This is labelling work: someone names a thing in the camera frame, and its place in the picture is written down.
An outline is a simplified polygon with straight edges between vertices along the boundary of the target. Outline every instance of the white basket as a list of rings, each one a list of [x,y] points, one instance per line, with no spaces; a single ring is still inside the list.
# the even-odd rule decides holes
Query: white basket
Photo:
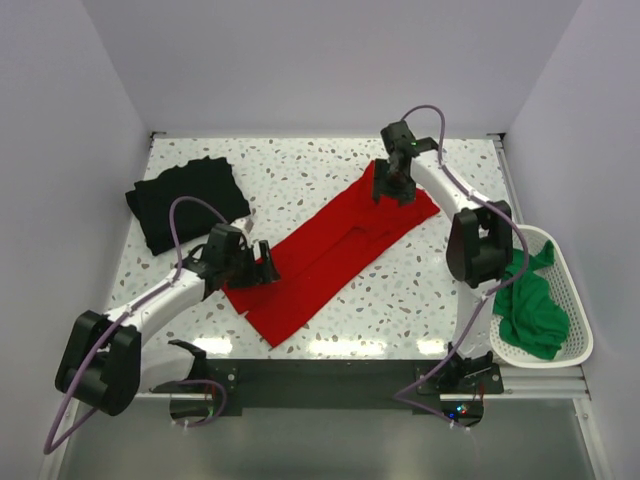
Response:
[[[530,225],[519,225],[529,246],[529,253],[536,255],[551,240],[555,249],[553,266],[537,270],[536,274],[549,282],[551,298],[569,315],[569,337],[558,350],[553,360],[543,360],[526,353],[524,350],[505,343],[500,338],[499,327],[502,317],[494,315],[491,320],[491,347],[505,362],[522,368],[561,368],[579,365],[593,350],[593,334],[578,291],[573,283],[567,263],[556,241],[544,230]],[[520,240],[513,235],[513,247],[522,248]]]

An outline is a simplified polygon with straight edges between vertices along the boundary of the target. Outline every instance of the red cloth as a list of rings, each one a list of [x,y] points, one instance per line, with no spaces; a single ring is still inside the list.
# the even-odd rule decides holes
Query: red cloth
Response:
[[[246,289],[225,289],[238,313],[277,346],[307,323],[353,277],[405,233],[439,212],[421,190],[399,207],[371,198],[373,162],[363,176],[272,249],[282,279]]]

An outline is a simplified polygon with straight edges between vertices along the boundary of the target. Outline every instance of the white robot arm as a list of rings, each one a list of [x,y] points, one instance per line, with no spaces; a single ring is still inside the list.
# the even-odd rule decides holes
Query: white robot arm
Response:
[[[236,288],[279,280],[268,243],[261,241],[259,247],[262,259],[256,262],[241,230],[216,225],[207,243],[197,247],[202,250],[199,258],[194,249],[165,279],[125,305],[105,314],[80,315],[58,368],[56,388],[118,415],[137,392],[188,378],[194,362],[206,360],[203,351],[179,340],[151,349],[144,345],[173,318],[225,284]],[[103,350],[92,354],[109,329]]]
[[[462,180],[439,158],[438,144],[431,138],[416,139],[404,120],[390,124],[381,135],[389,159],[376,160],[373,198],[386,195],[409,203],[418,184],[447,215],[452,223],[447,265],[460,282],[452,341],[461,338],[484,299],[484,308],[458,348],[466,356],[484,355],[490,350],[487,337],[494,303],[488,292],[495,291],[513,256],[511,227],[505,221],[511,218],[511,209],[504,201],[490,201]]]

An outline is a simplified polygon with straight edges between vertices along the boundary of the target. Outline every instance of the terrazzo surface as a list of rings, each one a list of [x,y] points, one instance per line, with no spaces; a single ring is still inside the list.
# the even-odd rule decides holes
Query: terrazzo surface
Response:
[[[447,161],[478,191],[508,198],[490,140],[446,140],[445,149]],[[385,152],[379,139],[367,138],[163,138],[154,142],[144,179],[207,155],[226,157],[233,166],[253,212],[250,241],[267,239],[273,246]],[[458,293],[445,262],[449,229],[441,212],[407,233],[277,348],[235,313],[222,292],[173,319],[147,345],[181,339],[210,357],[229,358],[442,358],[455,330]],[[155,285],[174,262],[174,251],[151,255],[133,219],[110,307]]]

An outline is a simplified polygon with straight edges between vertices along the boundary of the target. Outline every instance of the folded fabric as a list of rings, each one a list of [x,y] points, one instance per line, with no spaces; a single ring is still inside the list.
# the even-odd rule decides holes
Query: folded fabric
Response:
[[[521,250],[513,251],[513,262],[504,280],[515,275],[524,261]],[[554,263],[553,243],[538,255],[529,256],[529,267],[512,286],[496,294],[493,313],[502,315],[500,338],[538,358],[552,360],[569,335],[569,316],[549,295],[549,282],[533,273]]]
[[[135,183],[127,192],[129,208],[140,221],[147,246],[153,255],[173,248],[169,229],[169,208],[178,197],[190,195],[215,207],[228,222],[246,217],[249,202],[236,185],[226,158],[191,160],[173,167],[158,178]],[[208,209],[183,202],[176,208],[176,230],[181,243],[206,235],[220,220]]]
[[[238,313],[277,346],[307,323],[353,277],[438,207],[423,192],[403,207],[372,198],[373,163],[363,176],[272,249],[282,279],[226,290]]]

